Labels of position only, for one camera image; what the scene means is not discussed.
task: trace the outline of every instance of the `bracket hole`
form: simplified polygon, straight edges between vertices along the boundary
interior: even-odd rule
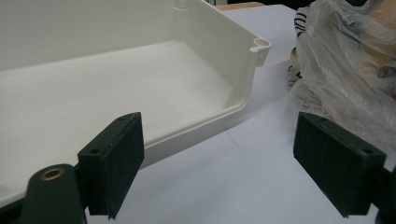
[[[56,178],[58,178],[59,176],[61,176],[63,174],[64,174],[64,169],[62,169],[62,168],[53,168],[53,169],[50,169],[50,170],[44,172],[44,174],[42,174],[40,176],[40,178],[42,180],[53,180],[53,179],[56,179]]]
[[[100,149],[99,148],[94,148],[94,149],[91,149],[91,151],[90,151],[90,153],[92,154],[92,155],[96,155],[96,154],[98,154],[100,152]]]
[[[373,154],[374,153],[370,148],[363,148],[361,151],[363,151],[366,154]]]

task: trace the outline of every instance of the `white surface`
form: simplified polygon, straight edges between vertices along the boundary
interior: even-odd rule
[[[245,105],[271,46],[200,0],[0,1],[0,206],[125,114],[146,165],[172,154],[153,146]]]
[[[270,6],[226,13],[267,36],[273,47],[256,71],[247,106],[204,130],[245,122],[141,170],[110,223],[373,224],[374,207],[367,217],[343,219],[293,158],[287,60],[295,42],[294,11]],[[108,223],[106,217],[89,222]]]

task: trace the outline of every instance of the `plastic tray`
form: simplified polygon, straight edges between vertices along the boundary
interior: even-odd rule
[[[200,0],[0,6],[0,207],[121,115],[148,149],[240,110],[271,46]]]

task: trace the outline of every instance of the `clear plastic bag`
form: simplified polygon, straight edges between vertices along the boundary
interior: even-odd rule
[[[396,1],[353,7],[345,0],[317,0],[297,11],[295,28],[301,74],[289,73],[293,116],[304,111],[335,121],[386,152],[386,167],[392,169]]]

